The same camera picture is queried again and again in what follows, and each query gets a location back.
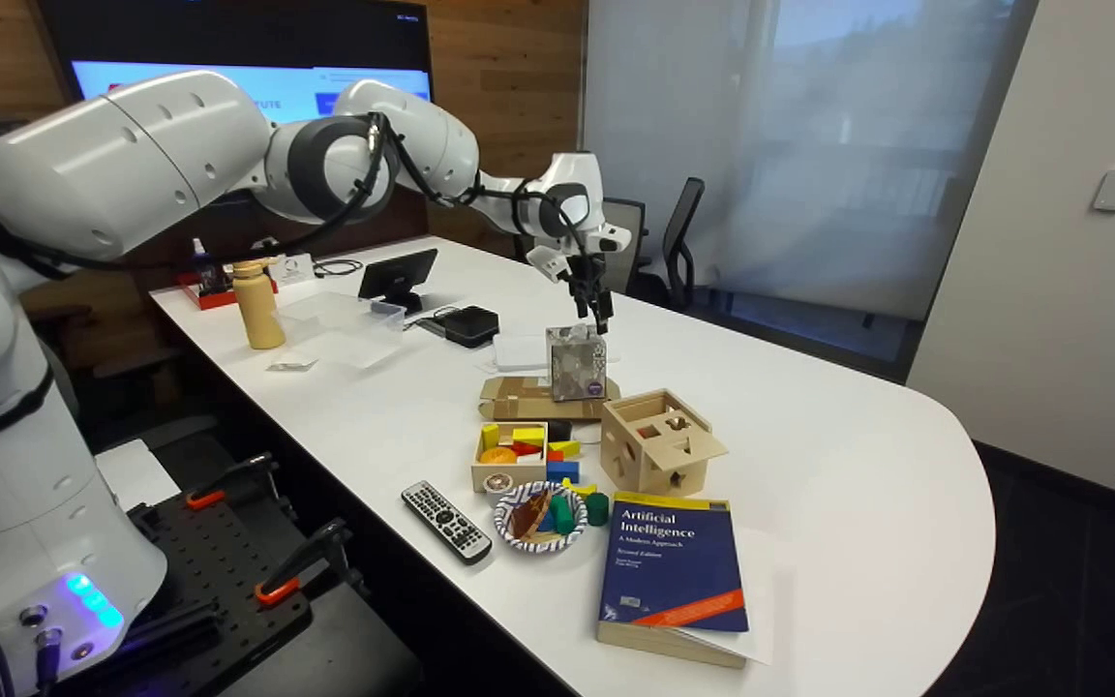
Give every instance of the black chair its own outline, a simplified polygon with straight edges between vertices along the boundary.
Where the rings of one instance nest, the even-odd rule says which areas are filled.
[[[685,230],[696,216],[703,196],[703,179],[685,179],[677,204],[671,213],[664,236],[662,236],[662,259],[664,259],[664,280],[656,274],[636,274],[629,296],[656,302],[656,306],[673,306],[673,308],[689,308],[696,298],[696,263],[685,249]]]

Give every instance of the blue light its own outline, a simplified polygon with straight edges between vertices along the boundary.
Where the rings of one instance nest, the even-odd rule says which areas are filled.
[[[65,589],[100,627],[122,627],[122,612],[85,573],[65,573]]]

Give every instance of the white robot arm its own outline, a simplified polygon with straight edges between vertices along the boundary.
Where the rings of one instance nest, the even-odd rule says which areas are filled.
[[[29,271],[120,259],[236,190],[334,230],[371,216],[402,182],[531,236],[531,259],[603,329],[594,256],[629,236],[601,216],[592,156],[558,156],[534,182],[491,179],[473,130],[424,101],[357,86],[336,112],[273,126],[219,74],[172,74],[0,136],[0,694],[105,661],[165,578],[165,559],[114,511],[15,306]],[[56,661],[37,672],[52,627]]]

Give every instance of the blue book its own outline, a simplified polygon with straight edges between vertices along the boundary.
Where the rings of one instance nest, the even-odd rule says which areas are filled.
[[[752,658],[729,505],[614,501],[594,638],[713,666],[743,666]]]

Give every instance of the white table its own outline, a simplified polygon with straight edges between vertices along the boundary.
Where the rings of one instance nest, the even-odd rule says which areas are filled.
[[[447,241],[429,306],[487,306],[508,333],[573,323],[563,285]],[[580,694],[921,694],[960,649],[985,594],[996,516],[962,426],[931,399],[629,298],[614,298],[613,374],[625,394],[671,387],[733,449],[703,494],[733,501],[756,661],[716,669],[592,638],[603,532],[561,559],[508,546],[467,569],[411,520],[400,493],[433,481],[487,532],[467,489],[474,394],[491,354],[392,327],[361,274],[282,285],[289,343],[250,354],[236,306],[163,314],[316,465],[362,501],[473,604]]]

